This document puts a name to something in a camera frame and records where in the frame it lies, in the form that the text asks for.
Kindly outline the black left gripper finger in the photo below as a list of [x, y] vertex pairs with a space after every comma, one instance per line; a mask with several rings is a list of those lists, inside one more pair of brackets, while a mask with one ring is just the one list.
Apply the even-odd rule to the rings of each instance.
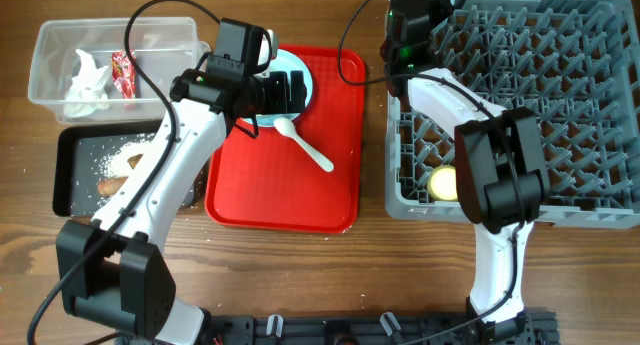
[[290, 73], [290, 113], [302, 113], [306, 105], [306, 86], [304, 73], [301, 70]]
[[270, 84], [270, 111], [272, 114], [286, 114], [288, 111], [289, 83], [284, 71], [272, 72]]

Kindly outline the white plastic spoon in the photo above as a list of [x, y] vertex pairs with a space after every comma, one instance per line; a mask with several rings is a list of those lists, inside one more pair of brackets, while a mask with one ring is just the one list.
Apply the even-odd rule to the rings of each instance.
[[334, 171], [333, 162], [307, 143], [297, 133], [292, 120], [284, 117], [278, 117], [274, 120], [274, 127], [282, 136], [295, 141], [323, 171], [327, 173]]

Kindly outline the red snack wrapper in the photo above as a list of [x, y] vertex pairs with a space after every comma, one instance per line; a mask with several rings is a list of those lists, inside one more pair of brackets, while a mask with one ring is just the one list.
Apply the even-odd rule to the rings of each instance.
[[136, 71], [124, 50], [111, 56], [112, 80], [124, 99], [134, 99], [136, 95]]

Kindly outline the brown food scrap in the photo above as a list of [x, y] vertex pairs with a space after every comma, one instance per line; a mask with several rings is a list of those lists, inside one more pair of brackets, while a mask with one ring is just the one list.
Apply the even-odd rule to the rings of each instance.
[[134, 155], [127, 160], [131, 169], [135, 169], [142, 158], [142, 154]]

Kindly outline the pile of white rice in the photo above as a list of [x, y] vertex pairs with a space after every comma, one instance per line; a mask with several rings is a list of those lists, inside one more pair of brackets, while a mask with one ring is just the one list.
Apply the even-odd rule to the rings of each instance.
[[[97, 169], [94, 174], [98, 176], [97, 184], [108, 178], [128, 178], [135, 169], [130, 168], [127, 160], [134, 155], [142, 154], [143, 156], [150, 144], [150, 134], [109, 138], [107, 143], [101, 146], [102, 150], [106, 150], [106, 154], [95, 160]], [[111, 197], [101, 197], [98, 193], [97, 205], [104, 206]]]

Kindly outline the white tissue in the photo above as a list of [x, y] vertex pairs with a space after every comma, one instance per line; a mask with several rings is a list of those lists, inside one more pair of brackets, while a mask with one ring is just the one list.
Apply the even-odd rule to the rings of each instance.
[[81, 49], [76, 49], [75, 53], [80, 59], [80, 69], [71, 79], [71, 86], [65, 96], [67, 103], [63, 114], [68, 118], [86, 117], [110, 107], [105, 90], [111, 78], [110, 66], [98, 67], [94, 57]]

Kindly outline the yellow plastic cup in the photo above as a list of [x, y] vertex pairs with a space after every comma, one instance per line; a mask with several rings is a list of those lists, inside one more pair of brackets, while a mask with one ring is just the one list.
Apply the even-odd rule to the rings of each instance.
[[435, 200], [457, 201], [455, 168], [450, 165], [435, 168], [427, 182], [427, 191]]

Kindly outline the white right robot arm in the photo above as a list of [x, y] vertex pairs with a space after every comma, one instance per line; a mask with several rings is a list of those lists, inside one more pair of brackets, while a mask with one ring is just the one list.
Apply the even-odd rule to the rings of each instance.
[[476, 236], [471, 314], [486, 326], [515, 322], [527, 240], [550, 187], [536, 118], [483, 99], [437, 63], [432, 31], [453, 0], [388, 1], [380, 49], [388, 91], [455, 142], [456, 195]]

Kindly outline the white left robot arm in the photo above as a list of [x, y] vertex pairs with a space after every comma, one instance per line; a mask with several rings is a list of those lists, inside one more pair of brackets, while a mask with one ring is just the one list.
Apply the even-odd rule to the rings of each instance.
[[301, 113], [306, 70], [224, 78], [187, 69], [150, 147], [90, 223], [67, 221], [56, 239], [67, 314], [165, 344], [211, 340], [211, 315], [176, 297], [162, 251], [192, 181], [239, 118]]

